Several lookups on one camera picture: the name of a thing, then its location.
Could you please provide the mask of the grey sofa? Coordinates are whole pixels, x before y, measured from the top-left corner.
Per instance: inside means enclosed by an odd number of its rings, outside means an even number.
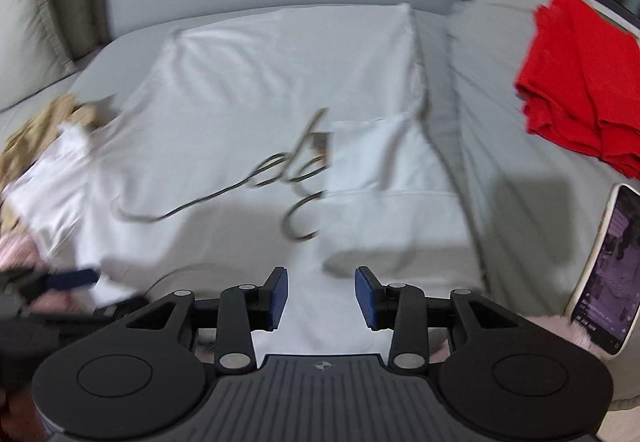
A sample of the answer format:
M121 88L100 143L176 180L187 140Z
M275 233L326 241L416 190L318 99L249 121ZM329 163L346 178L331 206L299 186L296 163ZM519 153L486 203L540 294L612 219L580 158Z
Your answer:
M442 17L451 152L484 286L525 316L565 311L620 174L525 131L513 80L547 0L105 0L111 42L70 81L112 122L177 30L287 8L399 6ZM78 124L67 127L86 128Z

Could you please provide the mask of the beige crumpled garment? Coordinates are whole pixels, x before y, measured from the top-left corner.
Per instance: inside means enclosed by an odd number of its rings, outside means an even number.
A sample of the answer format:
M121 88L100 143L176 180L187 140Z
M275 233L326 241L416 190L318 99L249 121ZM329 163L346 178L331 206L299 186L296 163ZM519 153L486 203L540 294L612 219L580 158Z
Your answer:
M63 123L81 124L89 131L106 123L98 107L80 105L73 93L50 100L10 135L1 151L1 189L18 180L60 135Z

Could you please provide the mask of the pink fluffy garment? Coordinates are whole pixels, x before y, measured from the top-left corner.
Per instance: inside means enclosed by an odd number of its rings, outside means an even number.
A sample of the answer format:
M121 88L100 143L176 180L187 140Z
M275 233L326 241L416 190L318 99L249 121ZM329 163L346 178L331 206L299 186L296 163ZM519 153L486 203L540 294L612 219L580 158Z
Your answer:
M587 329L560 315L498 316L480 321L477 330L468 332L464 344L453 348L447 341L431 355L430 362L445 362L450 355L457 360L459 356L465 356L467 348L471 349L472 355L480 355L482 361L488 353L491 362L518 353L555 355L560 362L576 362L577 348L605 361L605 353L591 341Z

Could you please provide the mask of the white printed t-shirt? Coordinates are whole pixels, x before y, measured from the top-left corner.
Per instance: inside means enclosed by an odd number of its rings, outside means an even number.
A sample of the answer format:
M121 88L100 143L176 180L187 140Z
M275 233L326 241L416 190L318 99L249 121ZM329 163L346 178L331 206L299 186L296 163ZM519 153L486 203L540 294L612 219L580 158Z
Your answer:
M67 127L6 201L57 267L199 297L288 270L258 355L384 352L357 267L427 295L484 286L454 181L442 17L287 8L171 32L104 128Z

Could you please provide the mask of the grey piped cushion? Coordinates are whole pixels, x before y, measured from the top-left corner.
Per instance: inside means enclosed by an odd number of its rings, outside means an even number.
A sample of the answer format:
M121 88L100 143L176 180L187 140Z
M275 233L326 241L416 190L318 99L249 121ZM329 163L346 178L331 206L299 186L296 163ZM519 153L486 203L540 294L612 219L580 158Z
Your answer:
M71 76L97 47L90 0L1 0L1 108Z

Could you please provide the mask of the smartphone with cream case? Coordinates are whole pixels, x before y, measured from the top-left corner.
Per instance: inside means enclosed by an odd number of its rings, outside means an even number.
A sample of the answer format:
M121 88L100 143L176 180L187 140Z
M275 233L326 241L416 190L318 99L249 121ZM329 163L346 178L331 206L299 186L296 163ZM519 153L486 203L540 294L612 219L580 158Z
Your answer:
M618 183L566 313L605 356L616 358L639 319L639 297L639 191Z

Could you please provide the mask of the red folded garment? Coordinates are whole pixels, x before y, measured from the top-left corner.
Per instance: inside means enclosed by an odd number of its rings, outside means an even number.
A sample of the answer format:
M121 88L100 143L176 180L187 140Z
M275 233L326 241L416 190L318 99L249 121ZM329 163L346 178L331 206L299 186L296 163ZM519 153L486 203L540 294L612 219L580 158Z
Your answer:
M583 0L549 0L514 87L526 131L639 176L639 42Z

